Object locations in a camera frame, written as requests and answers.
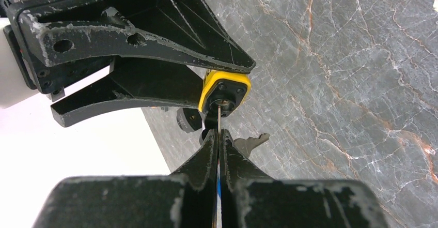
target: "hole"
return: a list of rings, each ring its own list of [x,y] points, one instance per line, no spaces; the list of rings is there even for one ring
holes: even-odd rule
[[[50,87],[52,85],[52,81],[46,81],[46,82],[44,82],[43,84],[42,84],[42,87],[43,88],[48,88],[48,87]]]
[[[40,70],[38,72],[38,78],[44,78],[44,77],[48,76],[49,73],[50,73],[50,71],[48,71],[47,69]]]
[[[53,45],[53,50],[64,53],[73,48],[73,42],[67,39],[60,40]]]
[[[146,39],[138,33],[129,36],[126,41],[128,42],[128,44],[133,46],[142,45],[146,43]]]
[[[79,73],[79,75],[80,76],[84,76],[84,75],[86,75],[88,73],[88,69],[83,69],[83,70],[81,70],[81,72]]]
[[[72,77],[75,73],[76,73],[76,71],[72,70],[72,71],[68,72],[67,76]]]

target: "marble surface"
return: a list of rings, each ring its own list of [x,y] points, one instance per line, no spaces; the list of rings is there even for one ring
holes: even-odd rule
[[[251,161],[278,179],[361,180],[390,227],[438,227],[434,0],[206,1],[257,61],[223,122],[271,134]],[[144,113],[171,171],[199,148],[174,110]]]

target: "key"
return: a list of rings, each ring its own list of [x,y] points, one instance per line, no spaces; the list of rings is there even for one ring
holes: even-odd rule
[[[234,146],[240,151],[240,153],[242,153],[242,155],[249,158],[251,151],[269,140],[270,136],[271,135],[268,133],[263,133],[258,138],[249,137],[247,139],[235,139]]]

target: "white surface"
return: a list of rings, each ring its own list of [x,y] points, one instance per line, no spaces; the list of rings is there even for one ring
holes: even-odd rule
[[[0,110],[38,93],[37,90],[30,90],[23,80],[3,33],[3,27],[7,25],[9,25],[9,20],[0,18]]]
[[[66,93],[107,72],[99,71]],[[52,188],[69,176],[170,173],[140,109],[63,128],[52,118],[50,104],[37,94],[0,110],[0,227],[31,227]]]

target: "yellow and black padlock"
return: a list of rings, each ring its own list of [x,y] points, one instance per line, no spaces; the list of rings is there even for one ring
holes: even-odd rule
[[[208,70],[204,78],[198,109],[208,115],[218,112],[229,116],[244,100],[251,89],[247,75],[217,70]]]

